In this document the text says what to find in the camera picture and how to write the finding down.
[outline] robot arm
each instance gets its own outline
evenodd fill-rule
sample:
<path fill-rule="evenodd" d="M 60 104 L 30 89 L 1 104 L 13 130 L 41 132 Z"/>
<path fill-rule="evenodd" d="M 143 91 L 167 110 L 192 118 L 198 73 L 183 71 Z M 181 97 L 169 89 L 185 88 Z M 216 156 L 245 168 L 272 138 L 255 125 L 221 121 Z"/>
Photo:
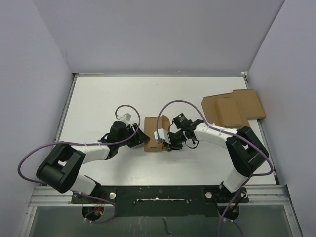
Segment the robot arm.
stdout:
<path fill-rule="evenodd" d="M 119 142 L 131 136 L 136 130 L 137 124 L 128 124 L 130 117 L 130 114 L 119 117 L 118 121 L 115 121 L 111 126 L 110 132 L 105 134 L 99 142 Z M 79 174 L 83 164 L 95 160 L 111 159 L 118 153 L 119 147 L 125 145 L 134 147 L 147 141 L 149 141 L 149 137 L 139 129 L 131 139 L 117 145 L 89 147 L 56 145 L 38 168 L 36 176 L 61 193 L 71 190 L 91 194 L 96 192 L 100 184 L 87 176 Z"/>
<path fill-rule="evenodd" d="M 213 125 L 213 127 L 219 129 L 219 131 L 216 131 L 209 128 L 202 120 L 198 119 L 194 122 L 187 120 L 183 114 L 175 117 L 173 122 L 179 131 L 173 133 L 160 129 L 159 138 L 157 132 L 155 132 L 157 142 L 163 142 L 168 151 L 182 149 L 182 144 L 189 139 L 192 139 L 193 142 L 210 142 L 226 148 L 231 156 L 234 168 L 222 185 L 231 193 L 236 192 L 253 172 L 263 164 L 265 159 L 252 147 L 247 147 L 247 144 L 239 138 L 224 134 L 221 130 L 247 139 L 265 155 L 269 156 L 263 144 L 249 127 L 230 129 Z"/>

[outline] cardboard box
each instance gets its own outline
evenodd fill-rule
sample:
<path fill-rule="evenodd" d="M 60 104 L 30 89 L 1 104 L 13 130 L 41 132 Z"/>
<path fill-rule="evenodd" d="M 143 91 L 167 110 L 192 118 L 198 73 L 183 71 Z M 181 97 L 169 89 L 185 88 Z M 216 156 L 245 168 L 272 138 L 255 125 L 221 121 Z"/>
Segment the cardboard box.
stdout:
<path fill-rule="evenodd" d="M 145 152 L 161 152 L 167 149 L 163 146 L 163 143 L 159 144 L 156 142 L 154 137 L 154 132 L 156 131 L 158 117 L 145 117 L 145 129 L 144 133 L 150 137 L 150 141 L 146 142 L 144 145 Z M 165 129 L 168 131 L 170 126 L 170 121 L 167 116 L 163 115 L 159 119 L 158 128 Z"/>
<path fill-rule="evenodd" d="M 209 123 L 228 128 L 250 126 L 249 119 L 264 119 L 266 114 L 253 89 L 204 97 L 202 108 Z"/>

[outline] table surface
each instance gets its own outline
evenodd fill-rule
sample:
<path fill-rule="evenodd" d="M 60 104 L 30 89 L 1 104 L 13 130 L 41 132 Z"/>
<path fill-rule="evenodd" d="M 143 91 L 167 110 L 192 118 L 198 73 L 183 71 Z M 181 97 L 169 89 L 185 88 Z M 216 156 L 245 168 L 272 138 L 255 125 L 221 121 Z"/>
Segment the table surface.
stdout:
<path fill-rule="evenodd" d="M 162 107 L 176 99 L 190 101 L 202 111 L 204 96 L 246 89 L 242 77 L 78 77 L 60 134 L 60 141 L 91 143 L 110 130 L 115 121 L 114 111 L 122 104 L 134 106 L 144 117 L 158 116 Z M 130 108 L 121 108 L 119 115 L 130 113 L 130 123 L 138 121 Z M 180 113 L 191 120 L 200 119 L 196 110 L 183 103 L 175 103 L 163 113 L 173 119 Z M 262 141 L 256 120 L 249 121 Z M 144 152 L 142 145 L 122 147 L 110 160 L 84 164 L 80 174 L 87 175 L 101 185 L 218 185 L 233 168 L 228 151 L 201 142 L 197 149 L 184 146 L 171 152 Z M 268 172 L 265 162 L 256 173 Z M 250 184 L 276 184 L 273 174 L 253 177 Z"/>

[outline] wall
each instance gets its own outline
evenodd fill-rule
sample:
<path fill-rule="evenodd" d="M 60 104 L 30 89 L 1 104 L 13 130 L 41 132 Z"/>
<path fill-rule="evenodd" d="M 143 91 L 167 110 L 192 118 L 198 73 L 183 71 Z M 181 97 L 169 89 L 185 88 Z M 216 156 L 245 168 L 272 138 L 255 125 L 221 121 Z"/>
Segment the wall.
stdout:
<path fill-rule="evenodd" d="M 19 235 L 34 185 L 17 165 L 54 139 L 72 74 L 31 0 L 0 2 L 0 236 Z M 22 167 L 35 177 L 41 152 Z"/>
<path fill-rule="evenodd" d="M 315 236 L 316 2 L 286 0 L 249 71 L 276 171 L 305 237 Z"/>
<path fill-rule="evenodd" d="M 284 0 L 34 0 L 75 73 L 238 75 Z"/>

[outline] white plastic part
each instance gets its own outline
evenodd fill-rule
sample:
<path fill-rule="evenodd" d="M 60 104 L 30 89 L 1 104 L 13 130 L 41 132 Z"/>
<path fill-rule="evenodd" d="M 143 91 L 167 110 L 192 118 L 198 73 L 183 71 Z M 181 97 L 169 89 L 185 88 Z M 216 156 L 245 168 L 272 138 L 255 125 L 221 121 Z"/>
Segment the white plastic part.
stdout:
<path fill-rule="evenodd" d="M 221 131 L 225 130 L 234 134 L 237 133 L 237 129 L 234 128 L 224 128 L 215 125 L 212 125 L 212 127 L 218 128 Z M 225 142 L 227 138 L 231 137 L 230 135 L 209 128 L 205 123 L 201 123 L 196 127 L 194 135 L 198 141 L 210 142 L 223 148 L 227 148 Z"/>
<path fill-rule="evenodd" d="M 132 117 L 132 115 L 130 115 L 129 113 L 123 115 L 122 117 L 119 117 L 119 121 L 121 122 L 124 122 L 126 125 L 129 125 L 129 121 L 130 121 L 130 118 Z"/>
<path fill-rule="evenodd" d="M 229 192 L 233 193 L 236 192 L 247 179 L 248 177 L 241 175 L 235 168 L 233 168 L 223 184 Z"/>
<path fill-rule="evenodd" d="M 85 157 L 82 164 L 94 161 L 94 160 L 103 160 L 108 157 L 110 148 L 104 145 L 97 146 L 72 146 L 72 148 L 77 151 L 82 151 L 85 153 Z"/>
<path fill-rule="evenodd" d="M 90 194 L 93 191 L 95 185 L 96 184 L 92 179 L 89 179 L 86 176 L 78 174 L 70 190 L 73 192 L 81 192 L 83 194 Z"/>
<path fill-rule="evenodd" d="M 168 132 L 164 130 L 163 128 L 159 129 L 158 131 L 159 131 L 159 137 L 166 143 L 170 143 Z M 157 131 L 154 132 L 154 136 L 155 136 L 155 140 L 158 141 Z"/>

